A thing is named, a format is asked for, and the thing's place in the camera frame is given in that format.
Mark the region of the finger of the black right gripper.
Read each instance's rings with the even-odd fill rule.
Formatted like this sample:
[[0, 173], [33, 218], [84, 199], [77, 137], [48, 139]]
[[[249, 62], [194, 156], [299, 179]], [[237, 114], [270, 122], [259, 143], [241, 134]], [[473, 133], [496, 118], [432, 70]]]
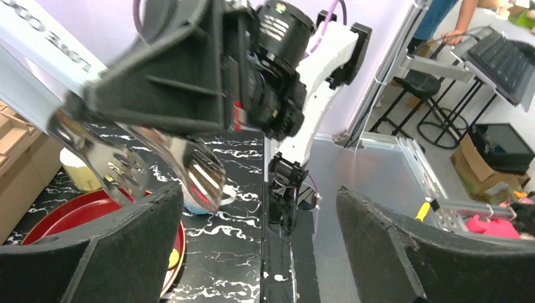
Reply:
[[223, 1], [147, 1], [141, 36], [65, 108], [79, 121], [110, 121], [179, 136], [230, 126], [223, 96]]

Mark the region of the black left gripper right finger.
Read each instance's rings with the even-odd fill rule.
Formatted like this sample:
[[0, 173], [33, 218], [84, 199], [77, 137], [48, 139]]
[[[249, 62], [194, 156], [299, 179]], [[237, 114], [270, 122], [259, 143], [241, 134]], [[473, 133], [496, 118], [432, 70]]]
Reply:
[[534, 247], [421, 223], [342, 186], [336, 211], [362, 302], [533, 302]]

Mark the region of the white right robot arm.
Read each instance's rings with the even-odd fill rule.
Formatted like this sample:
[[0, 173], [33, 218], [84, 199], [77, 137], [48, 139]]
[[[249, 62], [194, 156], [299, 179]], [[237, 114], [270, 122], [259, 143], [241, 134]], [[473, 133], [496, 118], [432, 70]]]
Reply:
[[322, 30], [285, 1], [147, 1], [137, 41], [68, 112], [122, 124], [183, 183], [185, 207], [233, 202], [220, 160], [203, 143], [242, 126], [281, 143], [268, 165], [271, 213], [290, 231], [314, 136], [337, 90], [355, 79], [366, 37], [326, 16]]

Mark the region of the red round tray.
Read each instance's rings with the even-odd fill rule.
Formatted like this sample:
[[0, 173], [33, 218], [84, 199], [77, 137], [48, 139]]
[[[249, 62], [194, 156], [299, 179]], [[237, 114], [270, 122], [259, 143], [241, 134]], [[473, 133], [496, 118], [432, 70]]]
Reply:
[[[112, 200], [103, 190], [82, 194], [58, 207], [41, 219], [41, 221], [29, 231], [21, 244], [32, 244], [43, 237], [63, 232], [92, 220], [96, 220], [120, 208], [121, 206]], [[180, 253], [180, 262], [172, 270], [167, 270], [160, 297], [163, 297], [163, 295], [171, 289], [174, 280], [179, 275], [185, 257], [185, 247], [185, 230], [183, 224], [180, 223], [173, 245], [173, 249], [177, 249]]]

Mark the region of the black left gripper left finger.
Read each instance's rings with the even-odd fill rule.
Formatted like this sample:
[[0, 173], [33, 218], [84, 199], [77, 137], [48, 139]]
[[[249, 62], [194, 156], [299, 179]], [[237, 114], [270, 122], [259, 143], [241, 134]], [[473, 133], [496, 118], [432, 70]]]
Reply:
[[1, 247], [2, 302], [158, 302], [183, 194], [137, 203], [30, 245]]

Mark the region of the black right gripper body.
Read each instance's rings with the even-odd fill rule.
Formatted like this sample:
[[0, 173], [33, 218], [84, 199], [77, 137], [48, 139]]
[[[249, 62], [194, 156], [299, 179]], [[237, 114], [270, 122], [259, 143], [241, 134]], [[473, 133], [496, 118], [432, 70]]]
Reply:
[[248, 126], [283, 140], [304, 122], [306, 86], [297, 66], [307, 46], [307, 15], [284, 1], [224, 1], [223, 95], [234, 129]]

